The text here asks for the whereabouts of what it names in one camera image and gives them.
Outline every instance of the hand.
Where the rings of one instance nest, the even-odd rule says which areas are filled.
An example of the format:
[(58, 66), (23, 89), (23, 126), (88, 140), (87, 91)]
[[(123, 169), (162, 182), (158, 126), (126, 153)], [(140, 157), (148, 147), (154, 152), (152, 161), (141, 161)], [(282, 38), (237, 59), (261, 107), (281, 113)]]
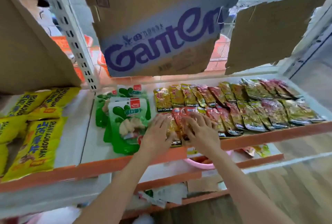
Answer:
[(184, 118), (195, 134), (188, 127), (185, 127), (185, 133), (199, 153), (212, 159), (214, 153), (221, 150), (218, 131), (215, 129), (216, 123), (198, 113), (192, 113), (190, 116)]
[(139, 152), (147, 155), (151, 160), (165, 153), (171, 146), (176, 134), (171, 134), (166, 139), (170, 118), (157, 114), (151, 125), (147, 128), (139, 147)]

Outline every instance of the forearm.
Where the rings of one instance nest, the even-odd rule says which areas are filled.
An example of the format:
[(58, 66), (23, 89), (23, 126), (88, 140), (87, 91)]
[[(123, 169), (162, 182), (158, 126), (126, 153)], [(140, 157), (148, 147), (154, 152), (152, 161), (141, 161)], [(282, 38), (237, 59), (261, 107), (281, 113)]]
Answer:
[(138, 151), (104, 191), (83, 210), (74, 224), (119, 223), (150, 162), (151, 160), (147, 155)]
[(211, 159), (237, 205), (244, 223), (294, 224), (236, 166), (226, 152), (215, 151)]

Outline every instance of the cardboard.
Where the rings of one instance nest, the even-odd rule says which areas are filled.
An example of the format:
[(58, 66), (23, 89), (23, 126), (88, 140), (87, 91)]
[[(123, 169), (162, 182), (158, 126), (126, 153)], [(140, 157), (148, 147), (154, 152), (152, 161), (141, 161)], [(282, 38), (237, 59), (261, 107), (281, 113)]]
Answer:
[(188, 192), (219, 192), (221, 189), (218, 187), (218, 183), (222, 181), (222, 177), (219, 174), (209, 177), (202, 177), (197, 180), (188, 180)]
[(226, 75), (289, 57), (305, 33), (314, 8), (325, 0), (281, 0), (238, 12)]
[(71, 61), (20, 0), (0, 0), (0, 93), (81, 84)]
[(217, 19), (237, 1), (86, 0), (113, 77), (204, 71), (222, 27)]

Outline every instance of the person's left hand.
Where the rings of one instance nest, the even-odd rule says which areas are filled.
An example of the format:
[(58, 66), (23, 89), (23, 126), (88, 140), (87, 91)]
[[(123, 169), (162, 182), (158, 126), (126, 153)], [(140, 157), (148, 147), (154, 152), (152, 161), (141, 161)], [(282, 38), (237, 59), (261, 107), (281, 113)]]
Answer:
[(157, 114), (142, 138), (139, 152), (148, 155), (151, 160), (165, 153), (176, 137), (176, 134), (173, 133), (166, 138), (170, 122), (170, 118), (167, 118), (165, 115)]

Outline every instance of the wooden floor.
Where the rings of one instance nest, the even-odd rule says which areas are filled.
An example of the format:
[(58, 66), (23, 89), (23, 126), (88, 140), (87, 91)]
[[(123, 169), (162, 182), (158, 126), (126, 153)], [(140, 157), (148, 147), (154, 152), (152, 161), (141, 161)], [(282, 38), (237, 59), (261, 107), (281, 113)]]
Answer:
[[(332, 134), (292, 139), (276, 146), (285, 153), (286, 160), (332, 152)], [(332, 223), (332, 156), (248, 176), (295, 224)], [(157, 212), (152, 216), (156, 223), (162, 224), (242, 223), (230, 196)]]

